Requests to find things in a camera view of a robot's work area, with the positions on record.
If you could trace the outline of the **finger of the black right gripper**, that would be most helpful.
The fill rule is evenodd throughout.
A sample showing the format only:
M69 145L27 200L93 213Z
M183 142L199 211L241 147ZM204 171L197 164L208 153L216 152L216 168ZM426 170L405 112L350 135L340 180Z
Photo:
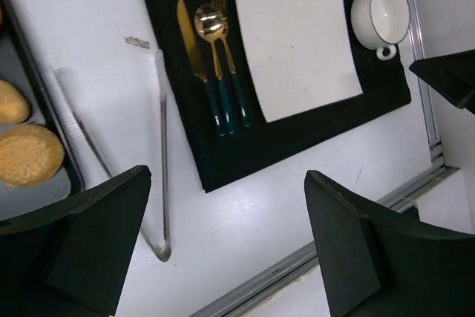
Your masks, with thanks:
M415 61L410 71L450 104L474 110L474 50Z

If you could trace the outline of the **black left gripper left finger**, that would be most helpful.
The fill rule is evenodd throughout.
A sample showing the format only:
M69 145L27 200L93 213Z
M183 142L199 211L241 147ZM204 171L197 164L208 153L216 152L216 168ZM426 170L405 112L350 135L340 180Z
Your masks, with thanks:
M114 316L151 188L135 166L1 221L2 316Z

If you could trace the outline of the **silver metal tongs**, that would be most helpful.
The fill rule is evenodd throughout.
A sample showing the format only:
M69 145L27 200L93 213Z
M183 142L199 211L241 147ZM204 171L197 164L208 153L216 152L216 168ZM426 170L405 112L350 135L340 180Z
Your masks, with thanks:
M98 65L50 69L86 183L137 166L151 171L140 232L162 262L171 256L167 98L163 55L119 56Z

